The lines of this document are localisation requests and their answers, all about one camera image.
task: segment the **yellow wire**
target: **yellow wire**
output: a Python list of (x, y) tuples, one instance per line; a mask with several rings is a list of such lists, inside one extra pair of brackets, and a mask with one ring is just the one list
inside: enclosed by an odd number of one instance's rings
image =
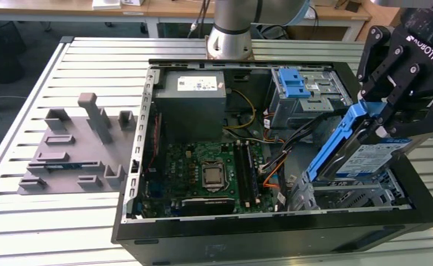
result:
[(256, 108), (254, 108), (254, 105), (253, 105), (252, 101), (242, 94), (242, 92), (238, 91), (238, 90), (233, 90), (233, 91), (237, 92), (245, 98), (245, 100), (248, 101), (248, 103), (250, 104), (252, 109), (253, 109), (253, 117), (252, 117), (252, 120), (245, 125), (241, 125), (241, 126), (224, 126), (224, 128), (225, 129), (242, 129), (242, 128), (248, 127), (249, 125), (252, 125), (252, 123), (254, 122), (254, 119), (256, 119)]

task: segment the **white label sticker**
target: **white label sticker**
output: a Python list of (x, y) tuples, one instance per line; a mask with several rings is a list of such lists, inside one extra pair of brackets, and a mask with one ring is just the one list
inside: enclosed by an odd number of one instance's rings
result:
[(264, 127), (265, 127), (266, 129), (270, 129), (270, 120), (269, 120), (269, 119), (265, 119), (265, 120), (264, 120)]
[(182, 76), (178, 78), (178, 91), (216, 91), (217, 77), (216, 76)]
[(306, 84), (305, 87), (306, 87), (308, 90), (320, 90), (317, 84)]
[(278, 194), (277, 194), (277, 199), (282, 203), (282, 205), (285, 205), (285, 196), (282, 195), (281, 192), (278, 192)]
[(361, 145), (349, 160), (338, 169), (336, 175), (342, 177), (368, 176), (391, 160), (393, 151), (409, 145), (411, 140), (387, 139), (388, 143)]
[(131, 15), (131, 16), (143, 16), (142, 12), (123, 12), (123, 15)]

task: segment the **motherboard chip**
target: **motherboard chip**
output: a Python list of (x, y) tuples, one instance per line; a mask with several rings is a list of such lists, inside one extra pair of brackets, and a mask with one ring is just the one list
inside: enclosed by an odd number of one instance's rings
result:
[(204, 163), (202, 164), (204, 175), (204, 188), (210, 192), (217, 192), (225, 187), (225, 164), (224, 162)]

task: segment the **aluminum table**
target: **aluminum table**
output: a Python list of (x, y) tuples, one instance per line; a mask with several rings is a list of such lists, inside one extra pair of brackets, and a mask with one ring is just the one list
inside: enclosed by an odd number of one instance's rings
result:
[[(256, 59), (348, 62), (363, 43), (256, 40)], [(118, 192), (22, 196), (18, 183), (47, 125), (49, 108), (86, 115), (78, 95), (94, 92), (109, 115), (139, 110), (150, 58), (204, 59), (193, 39), (75, 38), (61, 43), (0, 145), (0, 265), (139, 265), (111, 243)], [(411, 154), (433, 195), (433, 139)], [(281, 258), (246, 265), (433, 265), (433, 228), (364, 253)]]

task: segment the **blue plastic latch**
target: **blue plastic latch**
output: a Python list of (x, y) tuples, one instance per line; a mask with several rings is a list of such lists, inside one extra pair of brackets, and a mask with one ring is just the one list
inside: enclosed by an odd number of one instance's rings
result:
[(336, 128), (332, 136), (329, 137), (325, 145), (321, 148), (316, 158), (313, 159), (310, 166), (306, 170), (310, 181), (313, 181), (318, 176), (318, 169), (321, 168), (325, 161), (329, 159), (330, 155), (337, 152), (338, 144), (348, 140), (353, 134), (353, 126), (356, 119), (363, 115), (369, 115), (371, 117), (379, 116), (387, 103), (367, 103), (360, 101), (360, 103), (352, 105), (348, 109), (346, 115), (342, 118), (338, 127)]
[(312, 93), (305, 88), (305, 79), (297, 69), (281, 68), (278, 75), (288, 98), (310, 98)]

